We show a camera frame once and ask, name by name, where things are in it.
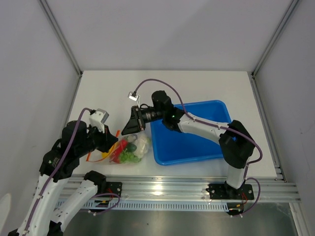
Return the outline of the grey fish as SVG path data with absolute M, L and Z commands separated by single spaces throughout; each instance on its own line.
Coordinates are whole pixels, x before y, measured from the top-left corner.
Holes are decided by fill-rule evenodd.
M 128 137 L 126 139 L 129 143 L 133 143 L 138 139 L 138 135 L 137 134 L 130 134 L 130 135 L 128 135 Z

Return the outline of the green cucumber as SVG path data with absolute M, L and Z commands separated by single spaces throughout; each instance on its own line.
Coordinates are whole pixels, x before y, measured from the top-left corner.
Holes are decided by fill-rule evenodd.
M 126 150 L 127 152 L 135 152 L 137 150 L 137 146 L 133 143 L 128 143 Z

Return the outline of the clear zip bag orange zipper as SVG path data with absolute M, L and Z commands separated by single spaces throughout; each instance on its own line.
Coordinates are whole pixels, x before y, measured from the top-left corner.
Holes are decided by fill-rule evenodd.
M 133 165 L 140 163 L 152 147 L 152 141 L 145 132 L 125 135 L 117 131 L 116 137 L 119 140 L 109 149 L 108 152 L 91 152 L 86 157 L 86 162 L 103 163 L 106 165 Z

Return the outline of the red chili pepper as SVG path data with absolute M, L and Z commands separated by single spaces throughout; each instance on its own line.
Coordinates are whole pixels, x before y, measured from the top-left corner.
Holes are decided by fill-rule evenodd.
M 111 153 L 111 157 L 119 156 L 127 145 L 128 141 L 126 141 L 125 139 L 118 141 L 115 150 Z

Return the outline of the red tomato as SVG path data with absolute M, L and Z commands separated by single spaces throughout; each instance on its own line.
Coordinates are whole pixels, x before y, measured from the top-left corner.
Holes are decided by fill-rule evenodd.
M 120 164 L 120 156 L 114 156 L 110 159 L 111 162 Z

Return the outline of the green grape bunch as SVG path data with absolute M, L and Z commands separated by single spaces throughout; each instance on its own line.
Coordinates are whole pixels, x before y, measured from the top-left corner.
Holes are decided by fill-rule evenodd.
M 123 151 L 119 155 L 120 164 L 135 164 L 141 161 L 141 158 L 136 156 L 133 152 Z

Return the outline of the yellow mango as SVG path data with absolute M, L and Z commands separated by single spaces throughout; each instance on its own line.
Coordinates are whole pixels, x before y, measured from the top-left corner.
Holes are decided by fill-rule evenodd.
M 101 157 L 102 159 L 107 158 L 113 151 L 115 150 L 115 145 L 113 145 L 108 152 L 102 152 Z

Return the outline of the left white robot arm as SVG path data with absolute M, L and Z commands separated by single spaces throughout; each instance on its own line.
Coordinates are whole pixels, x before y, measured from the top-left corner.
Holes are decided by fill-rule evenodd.
M 99 150 L 108 152 L 118 141 L 107 125 L 99 130 L 83 121 L 70 121 L 47 152 L 40 166 L 38 185 L 31 207 L 21 226 L 9 232 L 10 236 L 61 236 L 81 207 L 92 197 L 103 196 L 107 190 L 106 176 L 89 171 L 79 188 L 55 208 L 60 194 L 68 183 L 80 158 Z

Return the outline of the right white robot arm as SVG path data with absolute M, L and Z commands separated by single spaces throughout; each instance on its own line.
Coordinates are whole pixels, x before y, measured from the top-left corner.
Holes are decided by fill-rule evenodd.
M 152 94 L 152 106 L 142 109 L 139 106 L 131 108 L 130 119 L 122 130 L 123 135 L 144 131 L 146 124 L 161 120 L 171 131 L 193 134 L 217 143 L 223 158 L 228 164 L 228 174 L 225 181 L 225 194 L 237 198 L 242 194 L 247 162 L 255 148 L 252 137 L 241 122 L 233 120 L 222 123 L 200 118 L 175 107 L 171 98 L 163 90 Z

